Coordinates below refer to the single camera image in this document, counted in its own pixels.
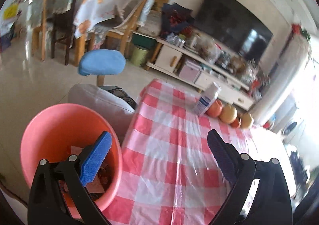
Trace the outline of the green trash bin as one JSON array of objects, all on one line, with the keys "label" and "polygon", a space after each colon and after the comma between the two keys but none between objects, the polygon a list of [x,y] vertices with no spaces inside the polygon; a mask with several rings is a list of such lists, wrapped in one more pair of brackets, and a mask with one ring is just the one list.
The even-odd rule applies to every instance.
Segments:
[{"label": "green trash bin", "polygon": [[130,61],[135,66],[141,66],[146,63],[149,50],[147,48],[134,45]]}]

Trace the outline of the pink plastic basin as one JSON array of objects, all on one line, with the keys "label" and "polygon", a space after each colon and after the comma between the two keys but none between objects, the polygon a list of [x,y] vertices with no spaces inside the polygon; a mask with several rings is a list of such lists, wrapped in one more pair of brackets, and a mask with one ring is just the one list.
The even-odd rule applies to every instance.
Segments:
[{"label": "pink plastic basin", "polygon": [[20,147],[21,169],[27,185],[31,186],[40,160],[64,161],[72,146],[84,148],[93,144],[103,131],[112,136],[112,145],[105,158],[111,170],[111,183],[95,203],[105,211],[115,198],[121,181],[121,146],[112,126],[100,114],[82,105],[50,106],[28,124]]}]

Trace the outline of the orange persimmon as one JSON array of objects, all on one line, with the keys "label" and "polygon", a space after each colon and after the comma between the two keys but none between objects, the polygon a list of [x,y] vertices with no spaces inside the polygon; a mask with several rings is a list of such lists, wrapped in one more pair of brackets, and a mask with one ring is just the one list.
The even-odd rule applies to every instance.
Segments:
[{"label": "orange persimmon", "polygon": [[241,118],[237,117],[231,124],[230,126],[234,129],[238,129],[241,126]]}]

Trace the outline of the yellow pear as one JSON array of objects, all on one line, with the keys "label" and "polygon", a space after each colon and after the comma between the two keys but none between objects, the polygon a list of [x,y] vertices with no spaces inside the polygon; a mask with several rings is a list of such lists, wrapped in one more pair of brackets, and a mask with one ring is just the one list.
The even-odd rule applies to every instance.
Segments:
[{"label": "yellow pear", "polygon": [[233,123],[236,118],[237,118],[237,109],[230,104],[225,105],[219,115],[220,121],[225,124]]},{"label": "yellow pear", "polygon": [[241,128],[249,129],[254,124],[254,119],[250,113],[244,113],[241,115]]}]

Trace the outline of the red white checkered tablecloth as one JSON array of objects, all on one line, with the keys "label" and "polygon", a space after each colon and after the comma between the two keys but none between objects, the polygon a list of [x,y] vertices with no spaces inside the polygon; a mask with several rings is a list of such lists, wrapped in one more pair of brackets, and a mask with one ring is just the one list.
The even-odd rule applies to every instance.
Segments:
[{"label": "red white checkered tablecloth", "polygon": [[254,160],[279,160],[290,194],[296,185],[278,134],[261,126],[234,129],[192,112],[197,97],[155,79],[141,91],[122,144],[117,194],[104,211],[112,224],[208,224],[230,190],[208,147],[216,130]]}]

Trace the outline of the red apple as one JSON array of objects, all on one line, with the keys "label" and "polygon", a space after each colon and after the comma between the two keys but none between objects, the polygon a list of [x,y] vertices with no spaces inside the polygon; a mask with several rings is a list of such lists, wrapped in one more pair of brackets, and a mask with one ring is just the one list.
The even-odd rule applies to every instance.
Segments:
[{"label": "red apple", "polygon": [[221,114],[222,109],[222,102],[219,99],[216,99],[214,103],[207,109],[206,115],[210,116],[211,118],[216,118]]}]

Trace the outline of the grey sofa cushion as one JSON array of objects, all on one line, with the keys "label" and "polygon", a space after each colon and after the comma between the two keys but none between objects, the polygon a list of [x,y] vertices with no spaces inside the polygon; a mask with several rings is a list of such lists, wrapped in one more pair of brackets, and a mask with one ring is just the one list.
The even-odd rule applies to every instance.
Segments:
[{"label": "grey sofa cushion", "polygon": [[100,114],[123,142],[135,110],[123,99],[91,84],[76,84],[68,92],[68,103],[78,104]]}]

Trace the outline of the white blue milk carton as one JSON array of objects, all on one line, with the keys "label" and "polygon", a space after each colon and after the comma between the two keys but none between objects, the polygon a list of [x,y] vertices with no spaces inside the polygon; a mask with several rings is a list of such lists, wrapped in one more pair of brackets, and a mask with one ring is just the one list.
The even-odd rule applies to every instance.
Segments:
[{"label": "white blue milk carton", "polygon": [[206,113],[207,109],[216,101],[221,90],[221,87],[217,83],[212,82],[194,105],[192,109],[193,113],[199,117]]}]

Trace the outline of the white TV cabinet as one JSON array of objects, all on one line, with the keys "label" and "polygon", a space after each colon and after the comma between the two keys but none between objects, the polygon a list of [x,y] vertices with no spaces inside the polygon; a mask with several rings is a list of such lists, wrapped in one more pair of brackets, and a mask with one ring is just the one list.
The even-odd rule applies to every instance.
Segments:
[{"label": "white TV cabinet", "polygon": [[146,63],[146,70],[155,69],[172,78],[205,91],[212,83],[220,86],[219,99],[248,111],[255,104],[248,95],[249,86],[215,64],[210,64],[187,48],[180,48],[162,38]]}]

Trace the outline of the blue cushioned stool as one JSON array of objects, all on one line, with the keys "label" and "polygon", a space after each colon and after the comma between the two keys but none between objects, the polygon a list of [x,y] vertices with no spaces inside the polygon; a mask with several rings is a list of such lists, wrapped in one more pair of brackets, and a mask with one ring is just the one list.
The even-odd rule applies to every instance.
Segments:
[{"label": "blue cushioned stool", "polygon": [[120,74],[126,65],[126,59],[117,50],[91,50],[81,57],[78,74],[81,76],[109,76]]}]

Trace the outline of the pink storage box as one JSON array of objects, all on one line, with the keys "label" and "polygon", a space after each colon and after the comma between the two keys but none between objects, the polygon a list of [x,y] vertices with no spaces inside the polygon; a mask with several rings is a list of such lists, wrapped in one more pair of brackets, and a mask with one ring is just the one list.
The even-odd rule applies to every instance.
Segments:
[{"label": "pink storage box", "polygon": [[194,83],[200,75],[201,71],[202,67],[200,66],[200,64],[187,59],[181,65],[178,76],[183,80]]}]

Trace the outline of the dark wooden chair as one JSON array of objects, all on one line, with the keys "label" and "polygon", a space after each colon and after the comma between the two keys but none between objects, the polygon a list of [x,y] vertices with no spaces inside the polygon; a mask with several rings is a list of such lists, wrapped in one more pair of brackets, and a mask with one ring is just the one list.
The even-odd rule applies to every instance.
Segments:
[{"label": "dark wooden chair", "polygon": [[65,45],[64,65],[69,64],[70,48],[75,33],[76,0],[53,0],[51,58],[55,58],[56,43]]}]

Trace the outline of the black television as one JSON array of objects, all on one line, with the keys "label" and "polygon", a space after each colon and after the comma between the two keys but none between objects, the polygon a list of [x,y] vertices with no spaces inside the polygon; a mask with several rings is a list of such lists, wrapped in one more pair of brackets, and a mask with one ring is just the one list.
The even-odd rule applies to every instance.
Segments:
[{"label": "black television", "polygon": [[194,27],[258,63],[273,33],[237,0],[204,0]]}]

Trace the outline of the wooden dining chair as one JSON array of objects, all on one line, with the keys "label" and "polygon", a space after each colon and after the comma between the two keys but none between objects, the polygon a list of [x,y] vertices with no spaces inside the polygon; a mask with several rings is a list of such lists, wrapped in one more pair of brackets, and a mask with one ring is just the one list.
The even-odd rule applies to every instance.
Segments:
[{"label": "wooden dining chair", "polygon": [[125,50],[131,39],[132,33],[142,25],[140,18],[147,18],[154,1],[155,0],[131,0],[124,9],[124,19],[122,23],[107,32],[107,44],[110,45],[113,39],[119,40],[119,51],[121,54],[125,55]]}]

